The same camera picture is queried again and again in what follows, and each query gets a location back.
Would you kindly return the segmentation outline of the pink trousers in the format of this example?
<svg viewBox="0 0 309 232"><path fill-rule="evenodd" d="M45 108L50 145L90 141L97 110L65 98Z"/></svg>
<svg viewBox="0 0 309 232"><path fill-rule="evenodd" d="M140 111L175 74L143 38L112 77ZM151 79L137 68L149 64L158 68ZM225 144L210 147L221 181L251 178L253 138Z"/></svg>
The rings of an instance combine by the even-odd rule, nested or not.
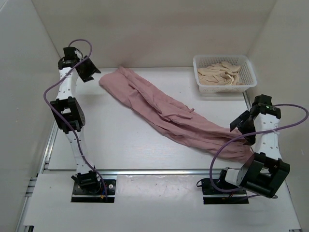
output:
<svg viewBox="0 0 309 232"><path fill-rule="evenodd" d="M230 131L190 109L182 102L159 90L151 82L130 68L119 67L99 80L99 85L124 106L140 115L163 136L188 147L216 152L230 143L219 157L233 161L246 161L252 151L238 130Z"/></svg>

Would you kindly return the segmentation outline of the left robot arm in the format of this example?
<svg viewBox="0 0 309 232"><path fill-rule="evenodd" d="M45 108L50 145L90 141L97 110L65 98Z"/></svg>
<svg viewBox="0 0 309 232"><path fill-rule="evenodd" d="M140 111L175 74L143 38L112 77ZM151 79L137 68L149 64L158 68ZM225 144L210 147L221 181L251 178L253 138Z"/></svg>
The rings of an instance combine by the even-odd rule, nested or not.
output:
<svg viewBox="0 0 309 232"><path fill-rule="evenodd" d="M78 48L72 46L63 48L63 51L64 57L58 61L58 69L60 78L63 79L65 75L67 78L60 84L56 100L51 101L50 104L57 111L53 112L54 118L58 128L65 133L71 145L77 165L77 174L71 178L81 189L97 193L101 188L101 181L93 171L93 165L88 165L83 159L87 154L83 131L85 116L75 98L75 90L78 78L83 82L92 81L94 79L92 75L101 71L90 59L87 59L70 72L74 65L87 56L83 56Z"/></svg>

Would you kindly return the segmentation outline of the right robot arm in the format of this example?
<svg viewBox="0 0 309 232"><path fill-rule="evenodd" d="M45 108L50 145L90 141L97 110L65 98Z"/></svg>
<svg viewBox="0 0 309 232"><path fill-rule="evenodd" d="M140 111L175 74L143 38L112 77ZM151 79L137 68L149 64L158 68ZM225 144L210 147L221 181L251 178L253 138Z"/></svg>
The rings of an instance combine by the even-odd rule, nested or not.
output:
<svg viewBox="0 0 309 232"><path fill-rule="evenodd" d="M255 97L249 111L230 123L231 131L237 128L242 134L270 133L246 137L246 144L254 145L255 152L240 169L225 169L225 176L217 180L220 192L228 193L236 186L267 198L275 196L290 172L290 165L279 158L278 135L274 132L280 119L281 110L272 105L270 96L262 94Z"/></svg>

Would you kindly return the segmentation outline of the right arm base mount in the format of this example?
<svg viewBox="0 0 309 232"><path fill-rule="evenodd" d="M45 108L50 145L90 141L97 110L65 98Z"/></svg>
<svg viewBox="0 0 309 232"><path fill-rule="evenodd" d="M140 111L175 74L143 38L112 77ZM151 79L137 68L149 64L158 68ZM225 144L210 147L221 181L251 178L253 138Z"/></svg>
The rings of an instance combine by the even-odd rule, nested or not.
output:
<svg viewBox="0 0 309 232"><path fill-rule="evenodd" d="M214 184L224 190L229 190L229 192L218 191L212 184L209 178L200 179L196 187L202 189L203 204L204 205L216 205L216 204L248 204L247 192L243 189L237 191L230 191L231 189L236 189L237 187L229 184L225 181L227 170L221 170L218 178L214 178Z"/></svg>

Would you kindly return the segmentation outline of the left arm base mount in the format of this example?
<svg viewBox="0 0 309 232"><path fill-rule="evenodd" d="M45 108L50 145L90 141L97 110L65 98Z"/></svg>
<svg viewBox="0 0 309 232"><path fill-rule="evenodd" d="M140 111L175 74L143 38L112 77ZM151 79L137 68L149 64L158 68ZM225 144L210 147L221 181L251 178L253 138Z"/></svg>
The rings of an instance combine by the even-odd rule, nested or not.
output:
<svg viewBox="0 0 309 232"><path fill-rule="evenodd" d="M116 192L116 179L96 180L95 173L85 176L74 176L71 202L72 203L114 203Z"/></svg>

